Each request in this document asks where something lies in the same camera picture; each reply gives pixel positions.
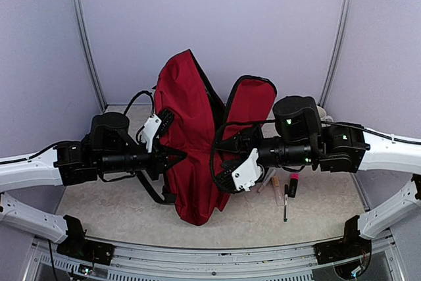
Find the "pink black highlighter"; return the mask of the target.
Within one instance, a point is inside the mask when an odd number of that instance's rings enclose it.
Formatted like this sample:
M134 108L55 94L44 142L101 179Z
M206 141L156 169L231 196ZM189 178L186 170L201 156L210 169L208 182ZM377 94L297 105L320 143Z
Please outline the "pink black highlighter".
M294 198L297 193L297 186L299 181L299 173L291 173L289 179L289 191L288 196Z

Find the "clear pink pen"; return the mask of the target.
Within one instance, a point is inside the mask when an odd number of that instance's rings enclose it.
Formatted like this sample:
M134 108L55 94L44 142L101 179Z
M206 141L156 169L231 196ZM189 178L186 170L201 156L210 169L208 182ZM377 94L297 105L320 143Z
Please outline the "clear pink pen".
M260 193L263 189L265 189L265 187L267 186L269 181L271 181L272 177L275 176L275 175L276 175L276 169L270 168L268 170L268 172L266 173L266 175L264 176L264 179L263 179L260 187L257 189L257 192Z

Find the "white printed mug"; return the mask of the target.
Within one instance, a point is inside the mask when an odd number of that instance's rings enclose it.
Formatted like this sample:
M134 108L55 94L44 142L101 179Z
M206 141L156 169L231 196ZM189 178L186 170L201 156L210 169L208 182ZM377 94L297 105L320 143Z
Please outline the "white printed mug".
M322 108L321 106L318 105L317 110L318 110L318 115L320 117L320 121L322 123L322 127L326 127L334 121L333 118L330 115L328 115L326 110Z

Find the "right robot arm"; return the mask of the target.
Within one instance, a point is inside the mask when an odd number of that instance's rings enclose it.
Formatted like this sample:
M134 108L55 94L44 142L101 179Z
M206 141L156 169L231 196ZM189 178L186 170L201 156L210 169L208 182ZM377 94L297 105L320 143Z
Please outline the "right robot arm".
M412 178L371 211L350 218L336 245L350 257L362 241L420 208L420 140L383 134L360 124L321 120L312 97L275 102L272 120L226 122L217 130L210 153L210 175L224 193L248 191L266 168L311 166L324 172L389 170Z

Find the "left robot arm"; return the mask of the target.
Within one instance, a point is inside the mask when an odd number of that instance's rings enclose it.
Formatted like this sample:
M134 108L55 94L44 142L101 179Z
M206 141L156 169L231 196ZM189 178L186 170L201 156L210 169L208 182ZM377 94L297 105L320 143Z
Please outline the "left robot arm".
M1 222L55 243L62 255L109 265L114 246L87 239L78 218L43 212L19 202L9 191L74 186L121 172L124 178L136 177L155 202L171 205L172 196L160 196L149 181L187 156L158 140L173 118L173 114L163 118L151 115L140 131L141 139L136 141L128 133L130 120L126 115L96 115L82 141L60 141L37 153L1 159Z

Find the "green tipped black marker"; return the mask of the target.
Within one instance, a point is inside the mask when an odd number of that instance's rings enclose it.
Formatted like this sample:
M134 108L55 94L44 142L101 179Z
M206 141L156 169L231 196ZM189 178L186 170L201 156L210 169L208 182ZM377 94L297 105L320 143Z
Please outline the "green tipped black marker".
M289 186L284 185L284 222L288 221L288 198L289 198Z

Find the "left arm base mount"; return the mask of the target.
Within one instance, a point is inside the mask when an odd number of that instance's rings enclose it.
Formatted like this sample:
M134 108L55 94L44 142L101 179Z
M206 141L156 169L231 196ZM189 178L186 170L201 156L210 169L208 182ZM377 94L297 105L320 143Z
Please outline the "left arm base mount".
M67 237L57 246L57 253L74 259L109 266L114 255L114 246L110 243L96 242L85 238Z

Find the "right aluminium frame post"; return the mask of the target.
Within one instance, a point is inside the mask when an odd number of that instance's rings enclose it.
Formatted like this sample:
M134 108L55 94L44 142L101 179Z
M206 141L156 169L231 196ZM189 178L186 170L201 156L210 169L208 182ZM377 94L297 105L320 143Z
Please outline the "right aluminium frame post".
M324 85L323 85L322 92L320 94L320 98L318 102L318 104L321 107L325 107L327 105L330 92L332 91L332 88L334 85L334 78L337 72L337 65L339 62L341 49L343 46L343 41L345 39L349 13L351 10L351 4L352 4L352 0L342 0L341 2L341 8L339 12L339 21L338 21L337 30L335 33L332 54L330 57L330 61L328 64L328 71L326 74L326 78L324 80Z

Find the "left aluminium frame post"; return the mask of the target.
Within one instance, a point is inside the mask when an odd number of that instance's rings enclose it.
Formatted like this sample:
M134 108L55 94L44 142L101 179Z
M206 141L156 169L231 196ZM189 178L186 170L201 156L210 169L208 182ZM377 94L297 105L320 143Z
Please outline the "left aluminium frame post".
M105 110L107 109L107 101L105 98L105 94L103 92L103 88L100 83L99 75L97 73L95 61L93 58L93 53L91 50L91 45L89 42L86 22L84 19L82 0L72 0L72 5L74 8L78 34L79 34L80 42L82 45L82 51L83 51L84 59L86 62L89 79L91 80L91 85L93 87L93 92L97 100L100 111L105 112Z

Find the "front aluminium rail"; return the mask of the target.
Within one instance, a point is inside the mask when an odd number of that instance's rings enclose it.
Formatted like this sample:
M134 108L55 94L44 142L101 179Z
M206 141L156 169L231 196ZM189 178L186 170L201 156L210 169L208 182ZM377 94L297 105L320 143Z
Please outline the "front aluminium rail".
M241 249L112 244L110 265L94 264L93 272L82 274L78 269L90 263L35 238L23 280L339 280L337 269L351 262L320 264L314 242Z

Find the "beige capped marker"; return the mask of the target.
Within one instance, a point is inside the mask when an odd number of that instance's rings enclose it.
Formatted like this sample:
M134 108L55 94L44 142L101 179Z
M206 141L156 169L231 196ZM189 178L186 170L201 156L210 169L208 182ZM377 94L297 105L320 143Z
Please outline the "beige capped marker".
M274 195L276 204L278 207L284 207L284 193L282 191L279 178L277 176L273 176L271 178L272 187L274 189Z

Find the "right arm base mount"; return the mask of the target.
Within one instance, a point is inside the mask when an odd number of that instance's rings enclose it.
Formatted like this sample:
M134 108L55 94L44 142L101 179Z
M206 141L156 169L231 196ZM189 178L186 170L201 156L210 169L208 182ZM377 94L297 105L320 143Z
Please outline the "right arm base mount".
M338 239L316 243L313 248L317 263L324 265L368 254L372 250L372 242L365 239L344 242L342 239Z

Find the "red backpack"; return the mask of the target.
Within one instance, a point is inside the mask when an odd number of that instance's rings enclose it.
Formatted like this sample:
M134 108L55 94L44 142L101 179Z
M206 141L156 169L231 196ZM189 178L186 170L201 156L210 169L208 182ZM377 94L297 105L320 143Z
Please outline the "red backpack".
M268 118L277 96L275 85L266 78L239 77L227 102L213 89L191 50L171 57L159 73L154 92L154 113L168 109L174 121L158 137L162 146L185 151L187 157L164 173L163 195L175 206L179 217L192 225L208 222L214 209L223 210L230 198L212 179L212 144L217 130L228 123L223 138L249 127L250 121Z

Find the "aluminium frame post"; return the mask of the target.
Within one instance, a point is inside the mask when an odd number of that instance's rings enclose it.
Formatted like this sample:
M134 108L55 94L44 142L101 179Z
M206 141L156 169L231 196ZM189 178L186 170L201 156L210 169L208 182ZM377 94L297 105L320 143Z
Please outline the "aluminium frame post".
M330 61L328 64L328 71L326 74L326 78L324 80L324 85L323 85L322 92L320 94L320 98L318 102L318 104L321 107L325 107L327 105L330 92L332 91L332 88L334 85L334 78L337 72L337 65L339 62L341 49L343 46L343 41L345 39L349 13L351 10L351 4L352 4L352 0L342 0L341 2L341 8L339 12L339 21L338 21L337 30L335 33L332 54L330 57Z
M91 50L91 45L89 42L86 22L84 19L82 0L72 0L72 5L74 8L78 34L79 34L80 42L82 45L82 51L83 51L84 59L86 62L89 79L91 80L91 85L93 87L93 92L97 100L100 111L105 112L105 110L107 109L107 101L105 98L105 94L103 92L103 88L100 83L99 75L97 73L95 61L93 58L93 53Z

